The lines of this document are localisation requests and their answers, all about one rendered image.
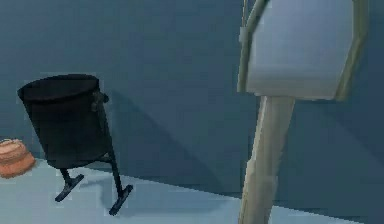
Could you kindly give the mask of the black bin on stand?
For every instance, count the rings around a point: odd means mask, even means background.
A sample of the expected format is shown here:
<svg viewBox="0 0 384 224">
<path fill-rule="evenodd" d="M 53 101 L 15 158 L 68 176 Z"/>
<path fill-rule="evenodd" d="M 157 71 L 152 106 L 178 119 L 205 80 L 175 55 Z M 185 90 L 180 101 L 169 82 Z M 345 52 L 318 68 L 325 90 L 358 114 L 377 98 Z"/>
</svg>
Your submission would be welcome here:
<svg viewBox="0 0 384 224">
<path fill-rule="evenodd" d="M 116 215 L 133 187 L 121 183 L 104 108 L 109 96 L 100 90 L 100 80 L 90 74 L 49 76 L 23 85 L 17 95 L 47 163 L 64 179 L 55 200 L 65 199 L 84 178 L 82 174 L 72 177 L 71 169 L 104 162 L 111 166 L 117 191 L 109 214 Z"/>
</svg>

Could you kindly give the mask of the orange round pot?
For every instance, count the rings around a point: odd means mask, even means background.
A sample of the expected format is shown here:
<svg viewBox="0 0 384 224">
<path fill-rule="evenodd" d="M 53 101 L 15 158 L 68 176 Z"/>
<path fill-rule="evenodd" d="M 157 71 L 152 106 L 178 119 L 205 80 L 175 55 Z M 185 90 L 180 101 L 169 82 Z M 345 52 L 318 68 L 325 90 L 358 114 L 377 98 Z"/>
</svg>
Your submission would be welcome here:
<svg viewBox="0 0 384 224">
<path fill-rule="evenodd" d="M 0 141 L 0 177 L 13 178 L 25 174 L 35 165 L 35 158 L 19 139 Z"/>
</svg>

